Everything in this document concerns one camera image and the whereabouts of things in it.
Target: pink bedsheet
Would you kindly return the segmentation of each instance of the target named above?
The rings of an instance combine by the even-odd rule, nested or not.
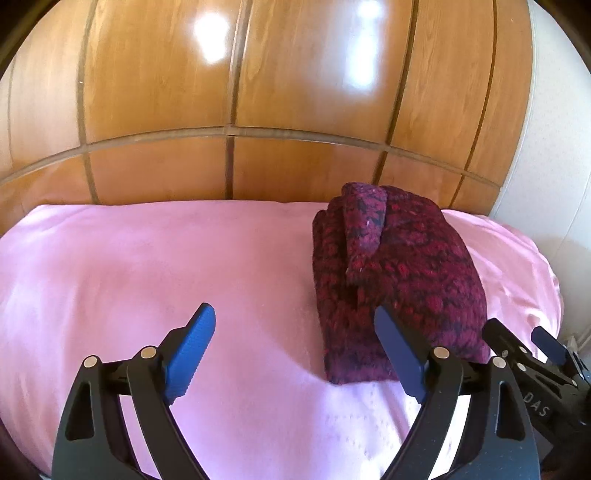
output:
[[[0,417],[49,473],[80,362],[129,358],[203,301],[217,328],[173,414],[212,478],[378,479],[418,405],[397,382],[324,379],[311,222],[324,204],[41,206],[0,239]],[[521,339],[557,334],[558,284],[531,241],[446,212],[483,280],[488,315]],[[130,435],[157,475],[125,403]],[[449,467],[467,403],[437,465]]]

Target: screw head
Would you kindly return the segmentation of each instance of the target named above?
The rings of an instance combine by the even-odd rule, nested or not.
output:
[[[433,349],[433,354],[437,358],[440,358],[441,360],[445,360],[446,358],[449,358],[449,350],[447,348],[445,348],[444,346],[436,346]]]
[[[147,346],[139,354],[145,359],[154,358],[156,356],[156,349],[153,346]]]
[[[92,368],[93,366],[96,365],[96,363],[99,361],[99,359],[97,359],[97,357],[95,357],[94,355],[91,356],[87,356],[84,359],[84,366],[86,368]]]
[[[505,362],[504,358],[500,356],[496,356],[492,359],[492,363],[497,368],[505,368],[507,366],[507,362]]]

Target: blue gripper pad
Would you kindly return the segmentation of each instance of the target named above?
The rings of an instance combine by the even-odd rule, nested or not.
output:
[[[166,367],[164,398],[169,405],[187,392],[215,329],[216,313],[207,303],[199,307],[186,327],[179,329],[184,337]]]
[[[568,358],[567,349],[543,327],[537,326],[531,332],[531,341],[554,364],[562,367]]]
[[[420,333],[396,322],[382,306],[375,310],[374,327],[404,392],[422,404],[427,396],[425,374],[430,345]]]

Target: folded sweater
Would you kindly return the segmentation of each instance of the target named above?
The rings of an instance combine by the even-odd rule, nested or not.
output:
[[[395,380],[374,330],[389,305],[433,346],[486,362],[486,298],[466,245],[431,200],[348,183],[313,222],[313,270],[330,382]]]

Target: wooden panel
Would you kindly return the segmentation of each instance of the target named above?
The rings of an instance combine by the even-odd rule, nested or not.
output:
[[[464,177],[452,208],[467,213],[488,215],[498,195],[499,188]]]
[[[38,205],[92,203],[82,157],[36,170],[0,186],[0,235]]]
[[[89,142],[223,125],[240,0],[99,0],[86,57]]]
[[[496,0],[495,70],[469,170],[501,185],[515,155],[531,84],[531,24],[526,0]]]
[[[12,182],[0,185],[0,236],[8,232],[24,216],[21,199]]]
[[[225,196],[225,139],[175,138],[90,153],[101,203],[212,200]]]
[[[12,170],[8,129],[8,90],[12,64],[0,79],[0,179]]]
[[[327,202],[348,181],[370,183],[379,152],[299,140],[236,138],[234,198]]]
[[[92,203],[82,157],[73,157],[13,180],[25,212],[38,205]]]
[[[236,123],[383,142],[411,0],[254,0]]]
[[[492,0],[421,0],[392,145],[463,168],[492,63]]]
[[[416,193],[440,208],[448,208],[461,178],[459,173],[390,153],[379,183]]]
[[[15,168],[80,145],[77,72],[90,4],[61,0],[17,53],[10,98]]]

